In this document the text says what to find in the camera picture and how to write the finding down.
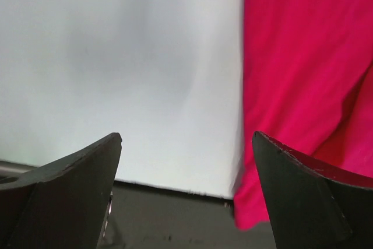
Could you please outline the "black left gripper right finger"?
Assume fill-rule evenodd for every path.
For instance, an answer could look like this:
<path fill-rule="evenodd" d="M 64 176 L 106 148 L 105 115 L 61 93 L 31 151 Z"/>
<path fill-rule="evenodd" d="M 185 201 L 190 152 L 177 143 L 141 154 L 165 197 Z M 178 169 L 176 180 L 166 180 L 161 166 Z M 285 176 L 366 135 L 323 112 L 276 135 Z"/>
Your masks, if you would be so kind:
<path fill-rule="evenodd" d="M 277 248 L 372 248 L 372 178 L 263 132 L 252 148 Z"/>

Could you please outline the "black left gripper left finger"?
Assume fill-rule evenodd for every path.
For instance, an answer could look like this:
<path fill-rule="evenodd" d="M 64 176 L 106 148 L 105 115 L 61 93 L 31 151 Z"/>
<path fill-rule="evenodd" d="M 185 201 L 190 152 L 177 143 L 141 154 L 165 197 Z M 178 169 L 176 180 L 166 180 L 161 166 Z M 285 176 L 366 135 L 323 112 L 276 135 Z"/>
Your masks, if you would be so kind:
<path fill-rule="evenodd" d="M 111 133 L 1 180 L 1 248 L 96 248 L 122 150 Z"/>

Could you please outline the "crimson red t-shirt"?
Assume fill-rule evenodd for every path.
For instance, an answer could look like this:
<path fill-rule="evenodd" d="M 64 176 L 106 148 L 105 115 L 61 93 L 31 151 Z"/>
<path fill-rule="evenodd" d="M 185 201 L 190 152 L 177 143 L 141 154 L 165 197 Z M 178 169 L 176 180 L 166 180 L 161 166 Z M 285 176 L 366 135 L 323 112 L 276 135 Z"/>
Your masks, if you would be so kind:
<path fill-rule="evenodd" d="M 251 139 L 261 131 L 372 176 L 372 0 L 244 0 L 243 171 L 235 224 L 269 220 Z"/>

